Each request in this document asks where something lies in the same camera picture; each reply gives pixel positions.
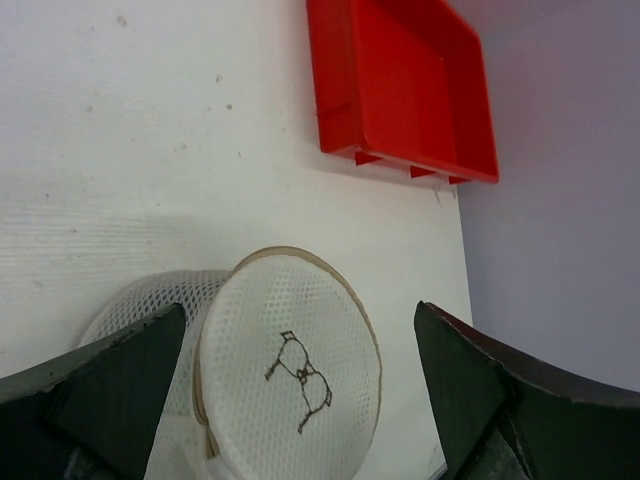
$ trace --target beige fabric trim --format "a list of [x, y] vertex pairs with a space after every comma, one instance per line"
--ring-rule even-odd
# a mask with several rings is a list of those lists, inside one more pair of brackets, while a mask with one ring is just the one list
[[[376, 349], [376, 355], [378, 356], [378, 364], [380, 366], [380, 375], [378, 377], [378, 412], [376, 414], [376, 424], [373, 428], [373, 432], [375, 435], [375, 431], [378, 428], [378, 420], [380, 420], [380, 409], [382, 406], [382, 357], [380, 356], [380, 346], [378, 345], [378, 339], [376, 338], [376, 334], [373, 331], [373, 326], [371, 325], [369, 316], [367, 315], [367, 312], [364, 309], [364, 305], [356, 295], [356, 292], [353, 290], [351, 285], [349, 285], [349, 283], [345, 280], [345, 278], [342, 275], [340, 275], [331, 265], [329, 265], [327, 262], [325, 262], [324, 260], [317, 257], [311, 252], [308, 252], [301, 248], [295, 248], [295, 247], [268, 247], [252, 253], [251, 255], [246, 257], [244, 260], [242, 260], [240, 263], [238, 263], [238, 265], [231, 272], [231, 275], [229, 276], [229, 278], [227, 278], [227, 281], [229, 281], [229, 279], [232, 278], [233, 275], [235, 275], [238, 271], [240, 271], [250, 263], [260, 258], [272, 257], [277, 255], [286, 255], [291, 257], [302, 258], [303, 260], [306, 260], [307, 262], [312, 263], [316, 267], [327, 272], [344, 287], [344, 289], [347, 291], [347, 293], [349, 294], [353, 302], [358, 307], [360, 314], [364, 318], [364, 321], [367, 324], [367, 328], [369, 329], [369, 333], [371, 334], [371, 339]], [[209, 439], [208, 447], [210, 447], [211, 449], [211, 452], [207, 452], [207, 453], [208, 453], [208, 458], [211, 458], [217, 455], [220, 452], [220, 450], [213, 436], [213, 433], [209, 428], [209, 420], [207, 418], [207, 413], [205, 411], [204, 402], [202, 399], [202, 382], [200, 381], [200, 339], [198, 339], [195, 356], [196, 358], [195, 358], [194, 369], [193, 369], [193, 375], [194, 375], [193, 406], [194, 406], [194, 411], [196, 414], [196, 418], [198, 419], [198, 422], [201, 425], [204, 425], [207, 427], [207, 437]]]

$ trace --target plastic tray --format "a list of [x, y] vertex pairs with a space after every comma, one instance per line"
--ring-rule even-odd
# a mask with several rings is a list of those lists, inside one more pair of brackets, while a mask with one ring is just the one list
[[308, 0], [323, 152], [499, 179], [480, 39], [440, 0]]

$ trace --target gray wall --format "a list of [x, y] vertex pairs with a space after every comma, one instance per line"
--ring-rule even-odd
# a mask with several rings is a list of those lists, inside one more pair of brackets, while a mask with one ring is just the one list
[[459, 189], [474, 323], [640, 390], [640, 2], [489, 26], [454, 3], [483, 36], [502, 168], [498, 186]]

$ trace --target white mesh laundry bag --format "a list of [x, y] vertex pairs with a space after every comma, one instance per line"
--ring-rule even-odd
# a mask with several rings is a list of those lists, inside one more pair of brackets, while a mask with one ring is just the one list
[[382, 366], [361, 302], [325, 262], [288, 247], [242, 261], [210, 308], [196, 358], [215, 480], [358, 472], [378, 421]]
[[143, 278], [113, 298], [98, 314], [81, 345], [106, 337], [172, 303], [183, 306], [182, 349], [149, 456], [147, 480], [206, 480], [206, 428], [195, 417], [194, 354], [216, 293], [229, 272], [174, 271]]

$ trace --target dog sketch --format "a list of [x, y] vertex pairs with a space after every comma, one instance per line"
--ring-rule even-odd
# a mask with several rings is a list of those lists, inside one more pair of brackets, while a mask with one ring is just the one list
[[298, 425], [298, 433], [302, 435], [302, 429], [309, 419], [322, 410], [331, 406], [333, 393], [329, 388], [327, 379], [318, 372], [309, 361], [307, 349], [291, 331], [280, 333], [284, 339], [278, 352], [278, 358], [265, 374], [267, 382], [271, 379], [276, 368], [282, 367], [289, 375], [300, 382], [302, 396], [307, 404], [308, 411], [304, 419]]

